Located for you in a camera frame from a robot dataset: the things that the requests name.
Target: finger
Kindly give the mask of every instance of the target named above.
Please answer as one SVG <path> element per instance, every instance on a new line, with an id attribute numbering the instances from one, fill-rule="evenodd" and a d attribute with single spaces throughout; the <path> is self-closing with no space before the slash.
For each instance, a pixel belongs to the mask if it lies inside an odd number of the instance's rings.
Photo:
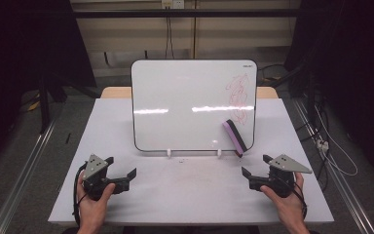
<path id="1" fill-rule="evenodd" d="M 281 198 L 276 194 L 275 191 L 273 191 L 270 187 L 263 185 L 260 187 L 260 190 L 268 197 L 270 200 L 272 200 L 273 203 L 277 204 Z"/>
<path id="2" fill-rule="evenodd" d="M 78 199 L 82 198 L 85 195 L 84 187 L 83 187 L 83 177 L 84 177 L 84 171 L 81 171 L 80 176 L 78 177 L 77 182 L 77 196 Z"/>
<path id="3" fill-rule="evenodd" d="M 99 199 L 100 202 L 107 204 L 108 199 L 111 197 L 112 193 L 114 192 L 115 189 L 115 183 L 110 183 L 108 184 L 104 191 L 102 192 L 102 196 Z"/>
<path id="4" fill-rule="evenodd" d="M 301 173 L 294 173 L 295 177 L 296 177 L 296 184 L 300 187 L 300 189 L 302 189 L 303 191 L 303 182 L 304 182 L 304 178 L 302 176 Z"/>

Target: electrical cable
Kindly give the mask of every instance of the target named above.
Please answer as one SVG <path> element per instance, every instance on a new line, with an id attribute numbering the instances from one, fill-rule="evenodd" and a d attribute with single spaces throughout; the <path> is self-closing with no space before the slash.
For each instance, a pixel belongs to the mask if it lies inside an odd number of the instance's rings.
<path id="1" fill-rule="evenodd" d="M 323 120 L 318 112 L 318 108 L 315 106 L 315 110 L 316 112 L 318 113 L 318 118 L 321 122 L 321 124 L 323 125 L 323 129 L 324 131 L 326 132 L 327 136 L 336 144 L 336 146 L 348 157 L 348 159 L 352 162 L 352 164 L 354 165 L 355 167 L 355 172 L 353 174 L 350 174 L 350 173 L 347 173 L 345 171 L 343 171 L 342 169 L 340 169 L 336 164 L 334 164 L 332 161 L 329 160 L 329 158 L 324 154 L 323 156 L 327 159 L 328 163 L 333 166 L 334 168 L 336 168 L 339 172 L 341 172 L 342 174 L 346 175 L 346 176 L 356 176 L 357 175 L 357 172 L 358 172 L 358 169 L 357 169 L 357 165 L 356 163 L 354 162 L 354 160 L 349 156 L 349 154 L 336 142 L 335 139 L 333 139 L 333 137 L 330 135 L 329 131 L 326 129 L 326 127 L 324 126 L 323 124 Z"/>
<path id="2" fill-rule="evenodd" d="M 170 18 L 168 18 L 168 28 L 169 28 L 169 43 L 171 45 L 171 55 L 172 55 L 172 59 L 175 59 L 174 49 L 172 48 L 172 32 L 171 32 L 171 19 Z"/>
<path id="3" fill-rule="evenodd" d="M 318 132 L 316 131 L 313 135 L 308 136 L 308 137 L 305 137 L 305 138 L 302 138 L 302 139 L 300 139 L 299 141 L 300 141 L 300 142 L 303 142 L 303 141 L 308 140 L 308 139 L 311 139 L 311 138 L 316 139 L 316 136 L 317 136 L 317 135 L 318 135 Z"/>
<path id="4" fill-rule="evenodd" d="M 325 107 L 325 97 L 322 95 L 322 94 L 318 94 L 321 96 L 321 99 L 320 101 L 315 101 L 316 105 L 315 106 L 318 106 L 318 115 L 321 117 L 321 115 L 323 114 L 324 117 L 325 117 L 325 124 L 324 123 L 321 123 L 321 127 L 324 127 L 326 128 L 329 132 L 330 132 L 330 129 L 329 129 L 329 118 L 327 116 L 327 112 L 325 111 L 324 107 Z M 324 152 L 325 156 L 324 158 L 322 157 L 319 157 L 320 160 L 321 160 L 321 163 L 320 163 L 320 166 L 319 166 L 319 170 L 318 170 L 318 175 L 317 175 L 317 181 L 320 181 L 320 176 L 321 176 L 321 172 L 323 172 L 323 169 L 324 169 L 324 172 L 325 172 L 325 181 L 324 181 L 324 186 L 321 188 L 321 191 L 324 192 L 327 188 L 327 184 L 328 184 L 328 171 L 327 171 L 327 168 L 325 167 L 325 163 L 327 161 L 327 158 L 329 157 L 329 153 L 330 153 L 330 142 L 329 142 L 329 136 L 326 135 L 326 139 L 325 141 L 327 141 L 327 150 L 326 152 Z M 316 148 L 317 152 L 318 152 L 318 155 L 320 156 L 320 151 L 318 149 L 318 147 Z"/>
<path id="5" fill-rule="evenodd" d="M 294 182 L 294 185 L 296 185 L 296 186 L 299 188 L 299 190 L 300 190 L 300 193 L 301 193 L 301 194 L 299 194 L 298 192 L 296 192 L 296 190 L 294 189 L 294 187 L 290 187 L 290 185 L 288 185 L 288 184 L 286 183 L 286 181 L 284 181 L 282 178 L 280 178 L 279 176 L 274 175 L 274 174 L 272 174 L 272 176 L 274 176 L 274 177 L 277 178 L 280 182 L 282 182 L 282 183 L 283 183 L 287 188 L 290 189 L 290 191 L 291 191 L 294 195 L 296 195 L 297 198 L 299 198 L 300 202 L 302 203 L 302 214 L 303 214 L 303 218 L 305 218 L 305 217 L 306 217 L 306 214 L 308 213 L 308 205 L 306 205 L 306 202 L 305 202 L 305 196 L 303 195 L 303 190 L 302 190 L 302 188 L 301 188 L 301 187 L 300 187 L 296 182 Z"/>
<path id="6" fill-rule="evenodd" d="M 81 219 L 80 219 L 80 210 L 79 210 L 79 207 L 80 207 L 80 203 L 81 201 L 84 199 L 85 196 L 87 196 L 87 194 L 82 197 L 80 199 L 79 202 L 77 202 L 77 186 L 78 186 L 78 178 L 80 177 L 80 174 L 81 174 L 81 171 L 83 171 L 85 169 L 85 167 L 87 166 L 87 163 L 88 162 L 85 162 L 85 164 L 83 166 L 81 166 L 79 169 L 78 169 L 78 172 L 77 174 L 75 175 L 75 181 L 74 181 L 74 198 L 73 198 L 73 201 L 74 201 L 74 213 L 72 213 L 75 217 L 75 222 L 77 222 L 78 226 L 80 225 L 80 222 L 81 222 Z"/>
<path id="7" fill-rule="evenodd" d="M 109 61 L 108 61 L 108 56 L 107 56 L 107 53 L 104 52 L 104 60 L 105 60 L 105 63 L 108 65 L 108 66 L 111 66 Z"/>
<path id="8" fill-rule="evenodd" d="M 170 18 L 166 18 L 166 21 L 167 21 L 167 42 L 166 42 L 166 55 L 165 55 L 165 58 L 167 59 L 168 41 L 169 41 L 170 46 L 171 46 L 172 59 L 175 59 L 174 58 L 174 50 L 172 48 L 171 19 Z"/>
<path id="9" fill-rule="evenodd" d="M 294 131 L 298 132 L 299 130 L 303 129 L 303 127 L 307 126 L 308 124 L 309 124 L 309 122 L 306 123 L 306 124 L 304 124 L 304 125 L 302 125 L 302 126 L 300 126 L 300 127 L 297 127 L 296 129 L 294 129 Z"/>

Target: wrist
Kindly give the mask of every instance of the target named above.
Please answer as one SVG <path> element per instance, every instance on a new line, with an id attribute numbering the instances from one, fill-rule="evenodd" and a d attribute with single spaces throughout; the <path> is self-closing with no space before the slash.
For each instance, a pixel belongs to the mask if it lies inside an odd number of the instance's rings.
<path id="1" fill-rule="evenodd" d="M 93 226 L 82 225 L 78 230 L 77 234 L 97 234 L 99 232 L 99 228 L 94 228 Z"/>
<path id="2" fill-rule="evenodd" d="M 300 222 L 300 223 L 292 223 L 291 225 L 286 226 L 287 230 L 291 234 L 309 234 L 309 230 L 306 227 L 305 222 Z"/>

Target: metal rail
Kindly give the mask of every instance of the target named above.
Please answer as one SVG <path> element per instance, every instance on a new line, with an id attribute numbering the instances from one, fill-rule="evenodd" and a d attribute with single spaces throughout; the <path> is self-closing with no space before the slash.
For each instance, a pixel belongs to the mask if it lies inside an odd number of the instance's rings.
<path id="1" fill-rule="evenodd" d="M 300 115 L 300 118 L 302 119 L 303 123 L 306 124 L 306 128 L 311 135 L 315 133 L 312 126 L 309 124 L 309 119 L 306 115 L 307 109 L 303 102 L 299 99 L 294 99 L 293 104 L 296 106 L 296 109 Z M 320 157 L 324 160 L 324 153 L 320 152 Z M 336 165 L 335 160 L 333 159 L 332 155 L 329 154 L 328 159 L 332 161 L 333 164 Z M 345 177 L 342 175 L 342 173 L 332 167 L 327 161 L 326 161 L 326 167 L 329 169 L 329 173 L 332 176 L 333 180 L 335 181 L 336 187 L 338 188 L 345 204 L 347 205 L 349 211 L 351 212 L 351 215 L 353 219 L 356 222 L 357 227 L 360 230 L 360 233 L 363 234 L 370 234 L 374 233 L 374 227 L 372 225 L 372 222 L 367 215 L 363 205 L 359 202 L 356 195 L 354 194 L 353 190 L 349 186 L 348 182 L 346 181 Z"/>
<path id="2" fill-rule="evenodd" d="M 56 115 L 54 116 L 47 130 L 43 134 L 39 135 L 32 152 L 23 166 L 22 172 L 19 174 L 17 182 L 15 182 L 11 192 L 0 210 L 0 234 L 4 234 L 8 229 L 11 219 L 14 216 L 22 198 L 23 192 L 25 191 L 32 174 L 38 165 L 42 152 L 44 151 L 45 146 L 51 137 L 56 120 L 59 117 L 61 110 L 62 109 L 57 110 Z"/>

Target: whiteboard frame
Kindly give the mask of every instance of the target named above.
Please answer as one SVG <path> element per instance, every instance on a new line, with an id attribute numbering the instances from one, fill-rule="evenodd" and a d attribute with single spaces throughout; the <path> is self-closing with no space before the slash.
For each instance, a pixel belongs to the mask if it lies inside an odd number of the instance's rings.
<path id="1" fill-rule="evenodd" d="M 150 65 L 151 65 L 151 63 L 158 64 L 158 62 L 159 62 L 160 63 L 159 65 L 161 67 L 163 67 L 163 64 L 167 64 L 165 66 L 165 69 L 167 69 L 168 67 L 171 67 L 172 65 L 175 65 L 175 64 L 176 64 L 175 69 L 177 69 L 177 68 L 180 68 L 180 66 L 182 66 L 182 68 L 184 68 L 184 66 L 185 66 L 184 64 L 187 64 L 187 67 L 189 67 L 189 66 L 191 67 L 192 64 L 193 65 L 199 65 L 200 67 L 204 67 L 204 66 L 206 66 L 206 64 L 212 63 L 213 66 L 211 68 L 214 68 L 214 65 L 216 65 L 216 66 L 218 65 L 221 68 L 224 68 L 222 65 L 227 64 L 226 62 L 229 62 L 229 61 L 232 62 L 232 63 L 229 63 L 229 64 L 233 64 L 233 65 L 240 64 L 240 65 L 242 65 L 243 66 L 242 69 L 247 70 L 248 73 L 249 73 L 249 75 L 248 75 L 249 84 L 248 84 L 247 88 L 250 88 L 250 93 L 248 94 L 249 98 L 248 98 L 247 101 L 249 103 L 251 103 L 252 110 L 249 110 L 248 112 L 251 112 L 252 116 L 249 117 L 248 123 L 246 123 L 246 126 L 247 127 L 248 127 L 248 125 L 252 125 L 252 126 L 250 126 L 250 128 L 248 128 L 248 129 L 244 129 L 242 132 L 241 132 L 241 126 L 237 126 L 237 128 L 238 128 L 238 130 L 241 134 L 244 133 L 244 136 L 242 136 L 242 138 L 245 141 L 247 149 L 250 149 L 254 145 L 254 130 L 255 130 L 255 116 L 256 116 L 256 92 L 257 92 L 257 88 L 256 88 L 256 86 L 257 86 L 257 64 L 256 64 L 255 61 L 250 60 L 250 59 L 141 59 L 141 60 L 138 60 L 138 61 L 134 62 L 131 66 L 131 83 L 132 83 L 131 103 L 132 103 L 133 142 L 134 142 L 135 148 L 137 148 L 139 151 L 147 152 L 147 153 L 148 152 L 168 152 L 168 150 L 170 150 L 170 152 L 194 152 L 194 151 L 196 151 L 196 152 L 206 152 L 206 151 L 211 152 L 211 151 L 218 151 L 218 150 L 236 151 L 233 142 L 230 140 L 227 132 L 225 132 L 224 128 L 222 127 L 222 122 L 227 121 L 227 119 L 225 119 L 223 121 L 218 120 L 218 121 L 220 121 L 220 129 L 221 130 L 217 129 L 217 131 L 219 131 L 217 137 L 220 137 L 220 138 L 217 138 L 216 141 L 217 142 L 220 141 L 219 147 L 209 146 L 207 148 L 204 148 L 204 147 L 188 146 L 188 147 L 185 147 L 185 148 L 182 148 L 182 147 L 170 148 L 170 147 L 164 147 L 164 146 L 145 147 L 142 143 L 137 144 L 137 136 L 139 136 L 139 134 L 138 134 L 139 130 L 137 131 L 136 126 L 137 126 L 137 123 L 139 123 L 140 121 L 137 120 L 137 118 L 135 117 L 135 111 L 136 111 L 135 102 L 136 101 L 134 101 L 134 100 L 138 99 L 138 96 L 139 96 L 139 92 L 137 92 L 137 88 L 139 87 L 139 82 L 134 82 L 134 70 L 136 69 L 136 68 L 134 68 L 135 65 L 139 65 L 140 62 L 141 62 L 141 64 L 143 62 L 145 62 L 146 64 L 150 64 Z M 204 68 L 204 70 L 205 70 L 204 73 L 206 73 L 206 72 L 210 72 L 210 71 L 213 72 L 214 69 L 210 70 L 210 69 Z M 140 76 L 139 74 L 136 74 L 135 79 L 139 79 L 140 78 L 139 76 Z M 235 77 L 232 76 L 232 77 L 229 77 L 229 78 L 231 79 L 230 80 L 230 82 L 231 82 Z M 148 90 L 144 90 L 144 92 L 149 93 L 151 91 L 150 95 L 153 96 L 153 95 L 156 95 L 157 93 L 160 93 L 160 89 L 162 87 L 157 86 L 156 88 L 158 89 L 157 91 L 154 90 L 154 89 L 148 89 Z"/>

